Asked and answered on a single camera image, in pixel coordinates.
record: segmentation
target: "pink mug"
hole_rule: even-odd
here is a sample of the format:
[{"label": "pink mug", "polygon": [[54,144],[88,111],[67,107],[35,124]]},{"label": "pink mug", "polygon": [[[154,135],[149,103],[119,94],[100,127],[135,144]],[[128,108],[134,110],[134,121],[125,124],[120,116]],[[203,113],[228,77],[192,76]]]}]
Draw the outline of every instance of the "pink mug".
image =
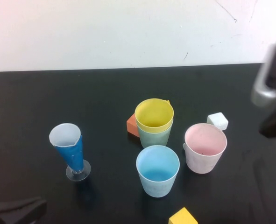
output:
[{"label": "pink mug", "polygon": [[195,124],[184,135],[185,159],[198,174],[212,171],[227,146],[225,134],[210,124]]}]

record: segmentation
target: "foam block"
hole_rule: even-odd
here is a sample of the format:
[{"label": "foam block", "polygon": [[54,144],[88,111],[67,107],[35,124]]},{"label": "foam block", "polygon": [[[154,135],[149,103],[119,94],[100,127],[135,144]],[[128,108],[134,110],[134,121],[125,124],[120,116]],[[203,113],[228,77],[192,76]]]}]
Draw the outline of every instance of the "foam block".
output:
[{"label": "foam block", "polygon": [[127,120],[127,131],[137,137],[140,137],[134,114]]},{"label": "foam block", "polygon": [[171,218],[169,218],[168,224],[198,224],[194,217],[183,207]]},{"label": "foam block", "polygon": [[219,112],[208,115],[207,124],[215,125],[218,129],[223,131],[228,126],[228,120],[223,115],[223,113]]}]

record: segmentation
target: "green cup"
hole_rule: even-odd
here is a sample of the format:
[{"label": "green cup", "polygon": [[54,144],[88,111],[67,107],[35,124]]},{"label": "green cup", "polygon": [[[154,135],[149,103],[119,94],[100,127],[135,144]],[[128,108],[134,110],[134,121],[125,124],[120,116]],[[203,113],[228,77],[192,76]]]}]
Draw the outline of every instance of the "green cup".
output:
[{"label": "green cup", "polygon": [[139,136],[140,136],[140,141],[143,148],[146,148],[148,146],[154,146],[154,145],[166,146],[169,139],[172,125],[173,125],[173,119],[172,119],[171,125],[165,131],[160,133],[149,133],[142,130],[139,126],[137,126]]}]

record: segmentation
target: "blue goblet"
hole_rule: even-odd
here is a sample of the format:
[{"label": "blue goblet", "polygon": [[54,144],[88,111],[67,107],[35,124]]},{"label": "blue goblet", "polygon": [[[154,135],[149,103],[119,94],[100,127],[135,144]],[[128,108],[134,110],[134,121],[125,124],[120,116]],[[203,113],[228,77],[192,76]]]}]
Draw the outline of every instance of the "blue goblet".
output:
[{"label": "blue goblet", "polygon": [[72,181],[85,179],[90,174],[91,166],[83,159],[83,143],[79,127],[69,123],[60,124],[51,130],[49,138],[68,165],[67,177]]}]

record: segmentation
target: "plastic cup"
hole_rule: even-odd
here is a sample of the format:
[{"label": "plastic cup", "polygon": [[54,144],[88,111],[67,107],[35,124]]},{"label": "plastic cup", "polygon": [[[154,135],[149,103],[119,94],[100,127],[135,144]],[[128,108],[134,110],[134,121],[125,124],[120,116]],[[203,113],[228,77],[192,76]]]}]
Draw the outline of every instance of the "plastic cup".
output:
[{"label": "plastic cup", "polygon": [[163,99],[146,99],[139,103],[134,112],[137,126],[148,133],[161,133],[170,127],[174,111]]},{"label": "plastic cup", "polygon": [[166,146],[170,136],[172,124],[173,119],[171,125],[165,131],[160,133],[149,133],[137,126],[143,148],[154,145]]},{"label": "plastic cup", "polygon": [[145,192],[152,197],[164,197],[179,171],[179,159],[166,146],[149,146],[139,153],[136,167]]},{"label": "plastic cup", "polygon": [[51,130],[49,139],[67,163],[66,175],[70,180],[81,181],[90,174],[91,166],[83,160],[82,135],[78,126],[60,124]]},{"label": "plastic cup", "polygon": [[184,135],[183,144],[188,167],[195,173],[212,171],[227,146],[225,134],[210,124],[195,124]]}]

